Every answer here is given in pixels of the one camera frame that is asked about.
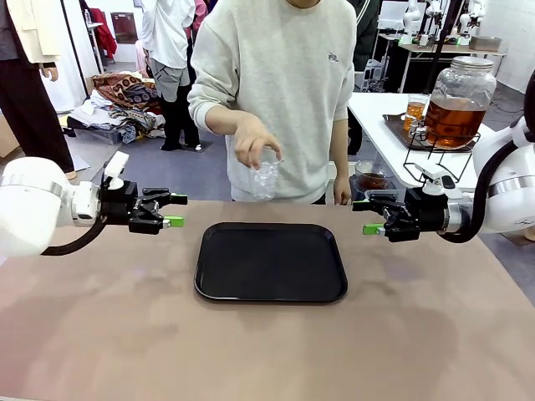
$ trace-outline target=pile of clothes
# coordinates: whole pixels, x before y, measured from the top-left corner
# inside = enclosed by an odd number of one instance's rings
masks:
[[[95,89],[69,114],[69,128],[89,131],[111,145],[145,136],[165,137],[160,129],[165,119],[150,111],[158,105],[154,80],[136,73],[103,74],[92,80]]]

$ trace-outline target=jar lid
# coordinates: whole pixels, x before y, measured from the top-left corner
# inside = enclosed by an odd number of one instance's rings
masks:
[[[494,62],[488,58],[479,58],[471,56],[455,57],[451,62],[454,67],[460,67],[462,69],[472,69],[476,71],[491,70],[494,67]]]

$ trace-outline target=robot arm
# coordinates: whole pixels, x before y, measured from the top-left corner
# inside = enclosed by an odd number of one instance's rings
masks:
[[[410,0],[409,8],[403,16],[403,25],[405,26],[405,34],[414,36],[418,31],[417,23],[420,21],[421,12],[418,8],[418,0]]]
[[[461,15],[459,23],[461,24],[461,35],[469,38],[472,29],[479,27],[482,19],[487,15],[487,0],[470,0],[467,11]]]
[[[89,244],[107,225],[128,226],[140,234],[182,226],[181,217],[161,216],[159,209],[185,205],[187,197],[166,188],[143,189],[138,195],[135,182],[119,178],[128,157],[114,155],[100,186],[71,185],[50,160],[25,157],[10,162],[0,182],[0,255],[66,255]],[[67,246],[48,246],[56,226],[91,228]]]
[[[462,193],[440,166],[420,164],[425,184],[407,190],[404,200],[385,191],[354,203],[354,211],[375,211],[386,220],[384,225],[365,226],[364,233],[401,242],[417,240],[421,232],[437,232],[447,241],[462,243],[480,231],[535,226],[535,73],[524,109],[524,117],[474,147],[474,194]]]

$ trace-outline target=glass jar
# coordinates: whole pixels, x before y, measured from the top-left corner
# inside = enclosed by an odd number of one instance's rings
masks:
[[[440,149],[459,149],[476,136],[497,81],[486,58],[455,57],[440,73],[425,116],[427,140]]]

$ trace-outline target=table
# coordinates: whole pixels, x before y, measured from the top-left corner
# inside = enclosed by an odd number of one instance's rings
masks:
[[[436,45],[419,46],[417,44],[400,44],[399,46],[409,52],[409,57],[405,65],[405,72],[403,73],[403,80],[401,81],[401,86],[400,86],[400,94],[402,94],[405,89],[405,82],[407,80],[407,74],[409,72],[410,62],[415,58],[419,60],[425,60],[425,59],[432,60],[432,58],[424,58],[422,57],[422,55],[434,53],[436,51]],[[413,57],[413,53],[417,53],[418,55],[416,57]],[[470,46],[468,45],[454,45],[454,44],[444,45],[442,49],[442,54],[466,54],[466,55],[479,54],[479,55],[483,55],[485,58],[487,58],[488,56],[498,56],[500,57],[500,63],[498,64],[498,68],[497,68],[498,70],[502,66],[503,58],[506,56],[505,53],[474,50],[470,48]]]
[[[368,135],[375,148],[394,172],[396,178],[408,188],[421,186],[409,171],[404,167],[408,149],[394,136],[386,126],[383,114],[400,114],[407,110],[408,94],[359,94],[353,93],[349,101],[349,110],[359,121],[364,132]],[[492,135],[494,131],[484,124],[479,132],[482,136]],[[426,160],[429,152],[411,151],[409,162]],[[433,155],[432,161],[438,162],[438,155]],[[466,165],[466,154],[447,154],[443,165],[452,173],[459,175]],[[411,167],[413,175],[418,177],[418,171]],[[477,176],[472,160],[466,167],[461,181],[457,184],[464,191],[474,191],[477,185]]]
[[[0,394],[50,401],[515,401],[535,393],[535,311],[476,239],[363,237],[341,206],[193,201],[183,229],[108,227],[0,269]],[[193,276],[221,221],[319,224],[349,280],[328,306],[212,303]],[[59,229],[56,245],[81,233]]]
[[[104,73],[104,66],[102,65],[102,58],[100,57],[99,45],[97,44],[97,37],[94,34],[94,31],[97,27],[104,25],[103,23],[86,23],[87,29],[93,37],[94,51],[97,53],[97,61],[99,63],[99,72]]]

